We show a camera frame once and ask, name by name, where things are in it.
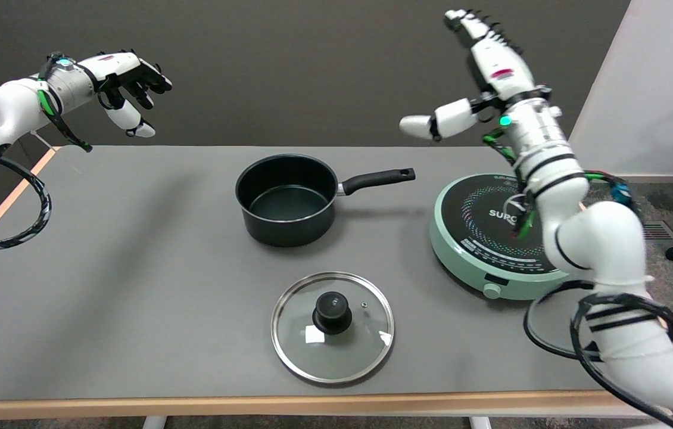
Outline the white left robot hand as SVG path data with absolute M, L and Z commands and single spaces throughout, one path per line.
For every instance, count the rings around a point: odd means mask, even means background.
M 130 138 L 153 138 L 154 127 L 142 117 L 121 90 L 127 91 L 144 109 L 154 108 L 149 95 L 164 94 L 173 89 L 172 81 L 160 66 L 138 57 L 134 51 L 100 52 L 97 56 L 77 62 L 91 79 L 94 94 L 108 118 Z

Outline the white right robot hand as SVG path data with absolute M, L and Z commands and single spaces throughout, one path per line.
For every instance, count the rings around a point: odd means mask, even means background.
M 520 101 L 549 100 L 552 90 L 535 83 L 522 50 L 503 35 L 499 23 L 488 22 L 486 16 L 472 9 L 446 11 L 443 22 L 468 51 L 467 67 L 479 97 L 442 105 L 430 115 L 403 117 L 399 122 L 402 132 L 440 141 L 478 124 L 480 112 L 487 108 L 505 114 Z

